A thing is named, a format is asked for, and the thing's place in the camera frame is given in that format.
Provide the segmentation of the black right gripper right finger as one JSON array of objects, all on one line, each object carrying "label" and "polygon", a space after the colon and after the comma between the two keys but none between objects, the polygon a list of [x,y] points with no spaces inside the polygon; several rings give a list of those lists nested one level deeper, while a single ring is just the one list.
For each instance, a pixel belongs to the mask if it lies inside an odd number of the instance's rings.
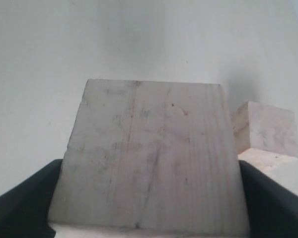
[{"label": "black right gripper right finger", "polygon": [[239,161],[251,238],[298,238],[298,196]]}]

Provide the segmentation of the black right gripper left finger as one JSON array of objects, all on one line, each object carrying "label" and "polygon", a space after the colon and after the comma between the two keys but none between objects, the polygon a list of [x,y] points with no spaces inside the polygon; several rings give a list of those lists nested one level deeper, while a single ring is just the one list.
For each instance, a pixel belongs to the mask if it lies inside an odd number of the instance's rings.
[{"label": "black right gripper left finger", "polygon": [[0,196],[0,238],[53,238],[48,212],[62,160],[56,159]]}]

